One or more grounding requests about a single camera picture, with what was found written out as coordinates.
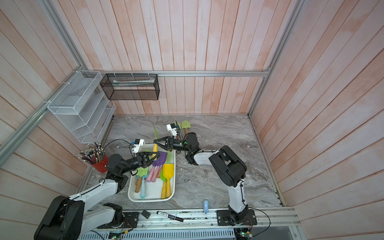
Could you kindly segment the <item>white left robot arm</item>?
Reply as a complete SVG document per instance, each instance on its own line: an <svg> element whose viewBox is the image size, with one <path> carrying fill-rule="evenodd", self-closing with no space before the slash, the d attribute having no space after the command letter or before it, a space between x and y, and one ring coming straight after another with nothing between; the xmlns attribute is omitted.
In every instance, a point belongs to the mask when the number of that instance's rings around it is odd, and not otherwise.
<svg viewBox="0 0 384 240"><path fill-rule="evenodd" d="M34 238L36 240L76 240L81 235L102 225L120 228L124 224L122 207L104 204L101 208L90 209L107 197L120 192L126 185L127 172L149 167L160 157L158 152L137 153L134 158L124 160L121 155L109 157L104 179L97 185L78 194L56 197L49 206Z"/></svg>

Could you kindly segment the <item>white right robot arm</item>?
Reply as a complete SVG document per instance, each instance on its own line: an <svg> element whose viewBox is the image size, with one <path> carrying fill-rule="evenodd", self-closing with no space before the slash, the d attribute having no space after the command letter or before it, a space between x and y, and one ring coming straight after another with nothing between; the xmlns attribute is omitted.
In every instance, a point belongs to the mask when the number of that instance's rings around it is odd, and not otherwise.
<svg viewBox="0 0 384 240"><path fill-rule="evenodd" d="M186 134L183 140L167 136L154 140L154 144L166 151L184 152L191 165L213 166L219 178L228 186L230 196L229 209L218 213L219 225L227 223L235 226L246 220L249 206L245 200L243 182L247 166L229 146L224 145L213 151L202 150L197 135L193 132Z"/></svg>

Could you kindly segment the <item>green shovel wooden handle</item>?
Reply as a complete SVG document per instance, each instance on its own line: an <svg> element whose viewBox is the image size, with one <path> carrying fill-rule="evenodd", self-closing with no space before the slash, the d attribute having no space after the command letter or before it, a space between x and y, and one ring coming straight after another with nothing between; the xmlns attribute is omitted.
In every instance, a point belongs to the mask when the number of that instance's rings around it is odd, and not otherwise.
<svg viewBox="0 0 384 240"><path fill-rule="evenodd" d="M183 121L181 123L181 129L185 131L185 135L189 133L190 128L191 128L191 123L189 121Z"/></svg>
<svg viewBox="0 0 384 240"><path fill-rule="evenodd" d="M175 125L176 125L177 139L180 140L181 139L180 124L178 121L175 121Z"/></svg>

